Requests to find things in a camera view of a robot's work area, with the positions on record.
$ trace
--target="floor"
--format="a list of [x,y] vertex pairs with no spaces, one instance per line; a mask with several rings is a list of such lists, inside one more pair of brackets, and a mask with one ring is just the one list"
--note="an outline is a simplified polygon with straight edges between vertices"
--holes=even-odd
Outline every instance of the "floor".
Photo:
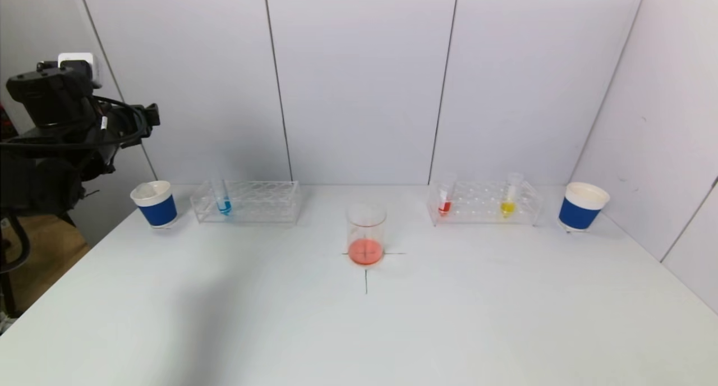
[[[27,263],[10,272],[10,281],[17,308],[25,311],[85,256],[90,246],[75,227],[52,215],[20,218],[20,224],[30,240],[30,256]],[[20,255],[15,231],[3,228],[2,237],[12,243],[5,254],[7,260],[14,260]]]

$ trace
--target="test tube with yellow liquid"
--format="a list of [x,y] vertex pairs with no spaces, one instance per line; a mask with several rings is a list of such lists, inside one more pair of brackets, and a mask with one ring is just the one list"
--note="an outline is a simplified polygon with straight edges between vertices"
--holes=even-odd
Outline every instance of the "test tube with yellow liquid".
[[523,174],[511,173],[506,181],[506,191],[503,200],[501,200],[501,215],[508,219],[516,211],[516,202],[521,196],[521,184],[523,182]]

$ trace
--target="red liquid in beaker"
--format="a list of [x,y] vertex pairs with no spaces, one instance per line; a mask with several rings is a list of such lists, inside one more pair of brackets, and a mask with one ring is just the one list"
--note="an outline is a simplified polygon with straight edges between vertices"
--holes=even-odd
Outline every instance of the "red liquid in beaker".
[[384,254],[381,244],[377,240],[371,238],[358,238],[349,245],[349,258],[354,263],[362,265],[374,264],[381,260]]

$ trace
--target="orange liquid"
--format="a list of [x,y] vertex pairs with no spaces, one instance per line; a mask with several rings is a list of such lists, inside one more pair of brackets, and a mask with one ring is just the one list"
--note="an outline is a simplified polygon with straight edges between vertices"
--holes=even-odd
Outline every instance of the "orange liquid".
[[439,215],[446,217],[446,215],[449,214],[449,209],[451,209],[451,201],[444,202],[444,204],[439,207]]
[[384,254],[381,244],[371,238],[358,238],[349,245],[349,258],[354,263],[369,265],[381,260]]

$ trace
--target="white wall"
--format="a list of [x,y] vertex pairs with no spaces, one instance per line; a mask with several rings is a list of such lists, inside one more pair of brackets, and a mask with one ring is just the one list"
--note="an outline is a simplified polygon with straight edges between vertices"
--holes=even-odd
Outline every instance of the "white wall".
[[641,0],[458,0],[433,176],[562,185]]
[[294,178],[425,184],[455,0],[268,0]]
[[[25,107],[11,99],[5,82],[11,76],[34,71],[39,61],[52,61],[65,52],[92,52],[107,72],[82,0],[0,0],[0,100],[21,132],[34,127],[33,121]],[[110,75],[105,77],[104,87],[95,92],[119,99]],[[115,166],[115,173],[83,184],[88,192],[100,192],[80,200],[70,212],[89,245],[95,245],[133,212],[129,194],[134,186],[154,179],[141,146],[119,151]]]
[[718,176],[718,0],[643,0],[573,180],[657,259]]
[[671,248],[666,267],[718,313],[718,190],[713,189]]
[[157,176],[289,180],[264,0],[87,0],[127,102],[157,103]]

